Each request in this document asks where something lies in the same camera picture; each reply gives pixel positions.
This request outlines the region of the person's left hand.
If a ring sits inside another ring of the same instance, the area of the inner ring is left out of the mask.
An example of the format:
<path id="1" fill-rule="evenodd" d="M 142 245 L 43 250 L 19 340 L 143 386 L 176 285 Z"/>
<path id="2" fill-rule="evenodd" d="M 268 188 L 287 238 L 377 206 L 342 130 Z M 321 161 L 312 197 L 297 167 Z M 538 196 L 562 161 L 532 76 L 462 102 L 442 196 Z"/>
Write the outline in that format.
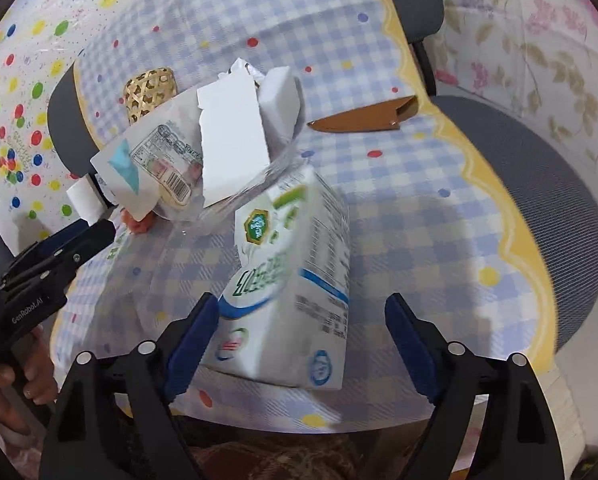
<path id="1" fill-rule="evenodd" d="M 26 362 L 22 365 L 26 380 L 23 395 L 36 405 L 54 402 L 58 385 L 54 377 L 54 364 L 49 355 L 48 344 L 41 326 L 32 332 L 33 344 Z M 4 395 L 6 388 L 16 380 L 11 366 L 0 364 L 0 424 L 16 434 L 29 436 L 31 429 L 21 414 Z"/>

